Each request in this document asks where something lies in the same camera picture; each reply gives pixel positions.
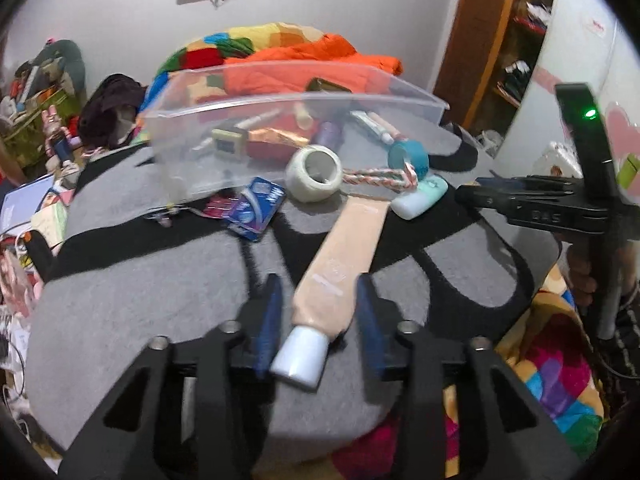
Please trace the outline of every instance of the wooden door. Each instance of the wooden door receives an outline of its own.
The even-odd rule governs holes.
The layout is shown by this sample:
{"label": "wooden door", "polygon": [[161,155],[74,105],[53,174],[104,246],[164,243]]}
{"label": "wooden door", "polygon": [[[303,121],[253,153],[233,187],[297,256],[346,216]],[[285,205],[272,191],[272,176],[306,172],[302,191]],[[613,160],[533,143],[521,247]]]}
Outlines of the wooden door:
{"label": "wooden door", "polygon": [[500,51],[513,0],[460,0],[434,94],[469,129]]}

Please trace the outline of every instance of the screw head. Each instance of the screw head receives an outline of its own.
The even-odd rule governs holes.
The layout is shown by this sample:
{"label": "screw head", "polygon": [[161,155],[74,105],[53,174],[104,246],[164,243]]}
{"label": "screw head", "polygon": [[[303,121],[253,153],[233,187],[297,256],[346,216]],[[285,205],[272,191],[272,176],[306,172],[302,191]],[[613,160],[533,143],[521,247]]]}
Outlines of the screw head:
{"label": "screw head", "polygon": [[401,334],[415,334],[420,330],[420,325],[415,321],[401,321],[398,323],[398,332]]}
{"label": "screw head", "polygon": [[220,330],[225,334],[235,334],[238,332],[242,326],[235,319],[230,319],[228,321],[223,321],[220,323]]}
{"label": "screw head", "polygon": [[490,350],[492,347],[491,341],[483,336],[476,336],[471,340],[471,348],[476,351]]}
{"label": "screw head", "polygon": [[163,335],[157,335],[149,341],[149,348],[152,350],[164,350],[169,346],[169,339]]}

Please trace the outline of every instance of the gray felt mat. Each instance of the gray felt mat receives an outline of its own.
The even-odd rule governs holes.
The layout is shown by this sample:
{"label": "gray felt mat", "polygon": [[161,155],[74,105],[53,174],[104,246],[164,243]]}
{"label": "gray felt mat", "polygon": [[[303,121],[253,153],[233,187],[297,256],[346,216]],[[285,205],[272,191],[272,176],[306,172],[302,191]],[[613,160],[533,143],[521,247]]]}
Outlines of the gray felt mat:
{"label": "gray felt mat", "polygon": [[[404,131],[419,130],[432,154],[449,155],[461,139],[418,118],[396,121]],[[384,164],[385,150],[349,135],[340,150],[345,166]],[[114,226],[166,202],[152,155],[143,148],[90,182],[70,208],[67,238]],[[492,160],[479,153],[471,171],[439,171],[453,186],[490,176]],[[340,202],[299,206],[287,201],[281,221],[301,234],[329,231]],[[463,296],[486,309],[500,306],[518,286],[512,254],[499,235],[523,256],[539,285],[558,257],[558,245],[545,233],[509,226],[497,214],[475,222],[423,251]],[[283,337],[290,331],[289,300],[294,285],[273,230],[249,244],[257,273],[282,277],[286,297]],[[174,341],[202,336],[235,316],[247,299],[242,244],[226,231],[171,250],[120,261],[47,284],[34,316],[26,369],[27,393],[36,418],[56,441],[68,447],[105,393],[149,338]],[[430,308],[430,279],[412,256],[377,270],[381,296],[398,302],[408,319],[424,322]],[[346,346],[331,355],[317,393],[279,384],[271,413],[270,437],[260,467],[321,456],[372,430],[398,398],[399,385],[365,384],[354,324]]]}

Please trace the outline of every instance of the white tube cap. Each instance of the white tube cap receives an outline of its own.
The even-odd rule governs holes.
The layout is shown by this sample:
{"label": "white tube cap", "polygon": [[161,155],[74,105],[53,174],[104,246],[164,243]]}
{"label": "white tube cap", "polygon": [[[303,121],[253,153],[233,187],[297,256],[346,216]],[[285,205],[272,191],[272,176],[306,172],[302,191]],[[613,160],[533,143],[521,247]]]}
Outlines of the white tube cap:
{"label": "white tube cap", "polygon": [[315,390],[320,382],[329,349],[329,338],[309,326],[297,326],[271,364],[271,373]]}

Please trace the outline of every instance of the teal tape roll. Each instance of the teal tape roll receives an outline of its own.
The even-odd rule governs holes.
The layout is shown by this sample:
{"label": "teal tape roll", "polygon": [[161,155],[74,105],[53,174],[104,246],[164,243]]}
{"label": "teal tape roll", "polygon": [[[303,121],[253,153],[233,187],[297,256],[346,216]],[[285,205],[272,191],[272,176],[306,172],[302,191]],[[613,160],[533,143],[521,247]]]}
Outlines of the teal tape roll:
{"label": "teal tape roll", "polygon": [[404,161],[408,160],[415,168],[418,180],[424,179],[429,172],[429,155],[417,140],[396,140],[391,145],[388,164],[392,170],[402,170]]}

